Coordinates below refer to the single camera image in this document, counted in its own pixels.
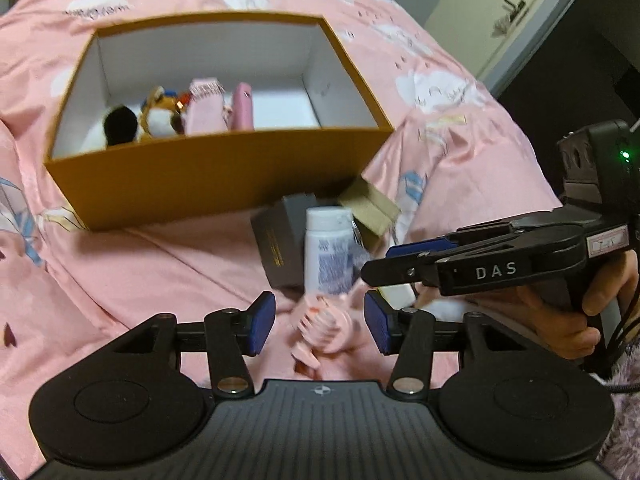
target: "white plastic bottle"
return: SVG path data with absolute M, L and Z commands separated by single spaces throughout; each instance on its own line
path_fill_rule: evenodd
M 343 294 L 353 285 L 353 214 L 345 207 L 306 210 L 305 292 Z

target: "orange box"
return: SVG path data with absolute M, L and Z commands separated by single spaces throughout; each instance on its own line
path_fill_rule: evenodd
M 252 85 L 255 131 L 105 148 L 111 107 L 136 113 L 155 86 L 217 77 Z M 380 104 L 317 16 L 210 12 L 98 29 L 50 126 L 44 164 L 85 225 L 123 228 L 336 195 L 392 133 Z

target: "screw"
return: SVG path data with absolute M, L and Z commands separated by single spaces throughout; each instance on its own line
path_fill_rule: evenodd
M 225 377 L 218 381 L 218 389 L 226 394 L 241 394 L 249 387 L 242 377 Z
M 394 389 L 401 394 L 415 395 L 424 390 L 424 383 L 415 377 L 400 377 L 394 381 Z

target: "bottle label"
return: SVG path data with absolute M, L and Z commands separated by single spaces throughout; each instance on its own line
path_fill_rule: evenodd
M 318 240 L 318 284 L 325 294 L 345 294 L 353 285 L 353 255 L 349 240 Z

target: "gray box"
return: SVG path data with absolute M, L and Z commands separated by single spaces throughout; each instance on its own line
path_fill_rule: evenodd
M 251 218 L 271 288 L 304 287 L 306 210 L 317 206 L 313 194 L 289 195 Z

